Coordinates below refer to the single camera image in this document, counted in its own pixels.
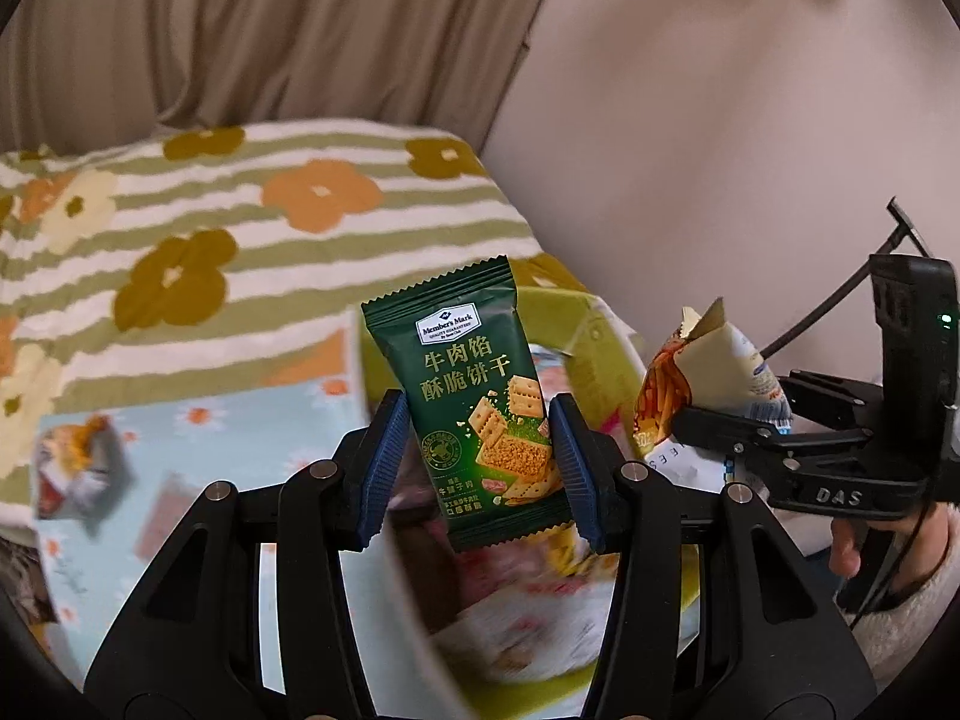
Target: white logo label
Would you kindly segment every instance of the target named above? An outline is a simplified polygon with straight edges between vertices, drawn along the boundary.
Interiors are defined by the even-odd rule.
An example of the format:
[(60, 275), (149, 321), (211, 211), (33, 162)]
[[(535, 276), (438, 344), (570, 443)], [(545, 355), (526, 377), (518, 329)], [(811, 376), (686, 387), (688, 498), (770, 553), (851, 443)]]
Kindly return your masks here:
[(463, 306), (448, 306), (424, 317), (416, 323), (416, 333), (421, 337), (421, 343), (444, 343), (453, 341), (460, 336), (466, 336), (470, 330), (475, 330), (483, 322), (477, 314), (477, 307), (472, 303)]

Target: white fleece sleeve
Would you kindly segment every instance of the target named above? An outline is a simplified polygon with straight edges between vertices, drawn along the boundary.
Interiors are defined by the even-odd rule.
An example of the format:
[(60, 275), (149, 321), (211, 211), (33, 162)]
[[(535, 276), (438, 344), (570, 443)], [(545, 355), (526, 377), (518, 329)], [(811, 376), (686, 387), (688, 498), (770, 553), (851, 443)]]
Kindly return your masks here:
[(937, 573), (904, 603), (866, 615), (853, 629), (880, 690), (917, 654), (960, 586), (960, 511), (954, 507), (949, 507), (949, 528), (947, 557)]

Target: silver screw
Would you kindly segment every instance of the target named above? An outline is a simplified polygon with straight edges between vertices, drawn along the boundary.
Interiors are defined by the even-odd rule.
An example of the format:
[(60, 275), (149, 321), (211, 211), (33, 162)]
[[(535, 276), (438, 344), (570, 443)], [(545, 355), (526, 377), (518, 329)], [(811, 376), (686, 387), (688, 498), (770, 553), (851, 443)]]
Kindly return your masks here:
[(337, 472), (337, 464), (333, 460), (318, 460), (310, 466), (310, 476), (314, 479), (329, 479)]
[(206, 490), (203, 491), (203, 494), (206, 495), (211, 501), (222, 501), (227, 495), (230, 495), (230, 483), (229, 482), (211, 482), (206, 486)]
[(642, 482), (649, 474), (647, 466), (642, 463), (624, 463), (620, 467), (620, 475), (631, 482)]
[(730, 495), (731, 501), (734, 503), (750, 503), (754, 499), (754, 491), (747, 487), (747, 485), (730, 485), (727, 488), (727, 495)]

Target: cream flower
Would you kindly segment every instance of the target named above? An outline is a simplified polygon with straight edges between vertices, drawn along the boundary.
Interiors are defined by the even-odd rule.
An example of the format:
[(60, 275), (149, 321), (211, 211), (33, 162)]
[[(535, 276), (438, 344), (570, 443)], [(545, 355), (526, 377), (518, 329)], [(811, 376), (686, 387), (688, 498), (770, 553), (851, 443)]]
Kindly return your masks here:
[(0, 479), (30, 460), (37, 424), (59, 395), (61, 364), (35, 343), (21, 346), (13, 372), (0, 379)]
[(106, 230), (117, 210), (116, 185), (117, 177), (105, 170), (84, 170), (70, 181), (40, 220), (49, 250), (66, 254), (81, 238)]

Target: chip bag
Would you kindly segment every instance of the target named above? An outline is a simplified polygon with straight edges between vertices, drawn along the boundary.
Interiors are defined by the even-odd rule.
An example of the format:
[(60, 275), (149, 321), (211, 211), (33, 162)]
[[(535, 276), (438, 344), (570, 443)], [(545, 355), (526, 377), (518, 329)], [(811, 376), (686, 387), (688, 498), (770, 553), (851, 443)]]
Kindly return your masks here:
[(700, 317), (683, 309), (683, 322), (661, 348), (643, 380), (634, 439), (647, 458), (668, 440), (673, 415), (685, 405), (718, 410), (790, 429), (790, 404), (757, 348), (727, 322), (723, 298)]
[(363, 304), (456, 550), (572, 519), (506, 257)]

